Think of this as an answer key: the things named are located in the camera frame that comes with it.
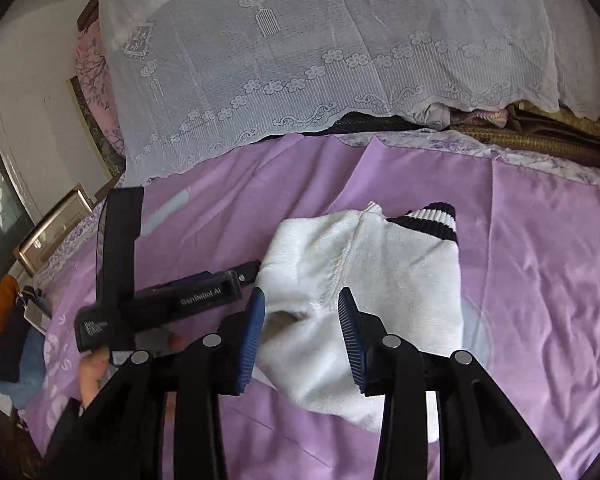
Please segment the person's left hand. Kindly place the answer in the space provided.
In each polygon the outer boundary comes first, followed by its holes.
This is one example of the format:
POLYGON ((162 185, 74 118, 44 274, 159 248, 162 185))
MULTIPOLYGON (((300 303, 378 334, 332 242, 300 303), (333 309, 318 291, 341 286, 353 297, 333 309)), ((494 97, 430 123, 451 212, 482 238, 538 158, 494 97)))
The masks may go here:
POLYGON ((102 347, 82 356, 79 382, 82 408, 86 410, 100 391, 109 366, 109 349, 102 347))

